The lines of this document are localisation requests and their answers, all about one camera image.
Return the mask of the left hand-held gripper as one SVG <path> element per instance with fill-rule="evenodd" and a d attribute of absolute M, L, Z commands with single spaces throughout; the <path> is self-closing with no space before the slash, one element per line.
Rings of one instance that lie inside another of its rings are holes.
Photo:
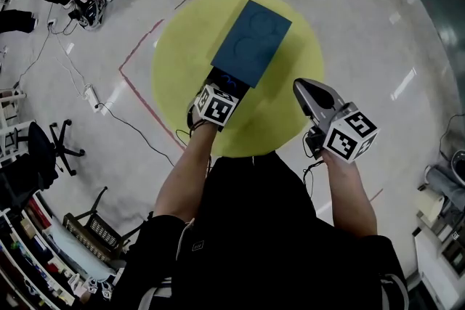
<path fill-rule="evenodd" d="M 224 127 L 238 103 L 237 97 L 205 83 L 193 101 L 193 123 L 205 120 Z"/>

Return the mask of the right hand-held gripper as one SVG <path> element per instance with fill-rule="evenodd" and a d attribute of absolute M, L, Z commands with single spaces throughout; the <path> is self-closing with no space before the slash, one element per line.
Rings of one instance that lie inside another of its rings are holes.
<path fill-rule="evenodd" d="M 297 78 L 293 92 L 304 114 L 315 124 L 304 138 L 314 159 L 327 150 L 346 163 L 353 163 L 374 143 L 379 128 L 353 102 L 345 104 L 324 83 Z M 329 118 L 328 111 L 336 110 Z"/>

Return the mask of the dark blue rectangular box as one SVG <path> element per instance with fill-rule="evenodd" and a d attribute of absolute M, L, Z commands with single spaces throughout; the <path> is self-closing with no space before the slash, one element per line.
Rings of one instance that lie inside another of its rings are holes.
<path fill-rule="evenodd" d="M 248 0 L 219 45 L 207 81 L 241 99 L 259 83 L 291 25 L 284 16 Z M 236 86 L 225 85 L 224 74 L 234 78 Z"/>

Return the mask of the person's left forearm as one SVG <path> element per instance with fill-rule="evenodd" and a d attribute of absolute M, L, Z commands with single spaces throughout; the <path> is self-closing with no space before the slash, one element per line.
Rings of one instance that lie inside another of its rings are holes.
<path fill-rule="evenodd" d="M 195 218 L 203 195 L 217 125 L 206 122 L 194 130 L 187 148 L 169 173 L 155 201 L 154 216 Z"/>

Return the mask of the person's right forearm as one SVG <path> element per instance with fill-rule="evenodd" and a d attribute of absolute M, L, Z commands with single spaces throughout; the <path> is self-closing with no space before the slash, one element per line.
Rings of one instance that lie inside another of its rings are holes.
<path fill-rule="evenodd" d="M 356 237 L 377 235 L 376 214 L 356 163 L 346 163 L 327 150 L 321 155 L 328 169 L 333 225 Z"/>

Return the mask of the white storage shelf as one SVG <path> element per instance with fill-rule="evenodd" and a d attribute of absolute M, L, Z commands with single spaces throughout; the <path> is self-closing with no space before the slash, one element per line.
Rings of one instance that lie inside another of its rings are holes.
<path fill-rule="evenodd" d="M 19 212 L 0 212 L 0 272 L 34 309 L 82 310 L 70 280 L 80 285 L 85 275 L 55 243 L 53 217 L 40 192 Z"/>

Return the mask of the round yellow-clothed table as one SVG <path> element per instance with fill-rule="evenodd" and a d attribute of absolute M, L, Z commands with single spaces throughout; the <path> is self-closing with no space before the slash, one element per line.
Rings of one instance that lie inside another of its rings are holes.
<path fill-rule="evenodd" d="M 211 61 L 249 0 L 193 0 L 163 29 L 153 57 L 154 100 L 170 129 L 186 129 L 189 104 L 210 73 Z M 213 154 L 263 155 L 308 124 L 293 93 L 297 78 L 324 80 L 318 39 L 305 18 L 282 0 L 252 0 L 291 21 L 291 27 L 256 87 L 245 94 Z"/>

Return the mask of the white power strip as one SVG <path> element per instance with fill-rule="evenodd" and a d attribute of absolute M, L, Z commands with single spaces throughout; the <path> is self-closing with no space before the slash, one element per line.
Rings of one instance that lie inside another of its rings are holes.
<path fill-rule="evenodd" d="M 84 99 L 90 104 L 94 113 L 97 113 L 100 110 L 100 101 L 98 100 L 91 84 L 87 84 L 84 87 Z"/>

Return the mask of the person's black shirt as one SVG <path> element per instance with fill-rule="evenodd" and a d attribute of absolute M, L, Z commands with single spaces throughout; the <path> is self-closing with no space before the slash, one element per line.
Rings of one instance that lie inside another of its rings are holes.
<path fill-rule="evenodd" d="M 110 310 L 408 310 L 391 241 L 322 221 L 275 153 L 220 158 L 196 217 L 154 216 Z"/>

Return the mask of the white floor fan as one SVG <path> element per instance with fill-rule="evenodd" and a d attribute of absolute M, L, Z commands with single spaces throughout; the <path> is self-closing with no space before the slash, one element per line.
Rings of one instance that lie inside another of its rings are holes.
<path fill-rule="evenodd" d="M 455 178 L 465 187 L 465 150 L 457 150 L 450 161 Z"/>

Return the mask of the black office chair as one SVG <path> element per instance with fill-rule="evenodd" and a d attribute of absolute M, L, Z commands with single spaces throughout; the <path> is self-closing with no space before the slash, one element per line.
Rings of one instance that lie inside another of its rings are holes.
<path fill-rule="evenodd" d="M 25 142 L 28 152 L 6 167 L 0 168 L 0 191 L 19 195 L 48 189 L 58 178 L 58 158 L 70 176 L 75 176 L 77 171 L 70 167 L 67 157 L 71 155 L 80 158 L 85 156 L 86 152 L 83 149 L 76 152 L 65 147 L 66 129 L 71 125 L 71 119 L 64 120 L 60 133 L 56 134 L 54 129 L 57 128 L 57 124 L 51 123 L 49 129 L 52 137 L 49 138 L 37 123 L 32 122 L 28 127 L 28 135 L 15 139 L 17 143 Z"/>

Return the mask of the white table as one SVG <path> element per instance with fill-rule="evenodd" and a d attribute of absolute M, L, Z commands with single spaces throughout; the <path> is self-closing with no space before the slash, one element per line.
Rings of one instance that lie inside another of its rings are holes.
<path fill-rule="evenodd" d="M 0 167 L 27 152 L 25 143 L 15 144 L 14 135 L 24 134 L 27 126 L 19 119 L 20 104 L 26 94 L 19 89 L 0 89 Z"/>

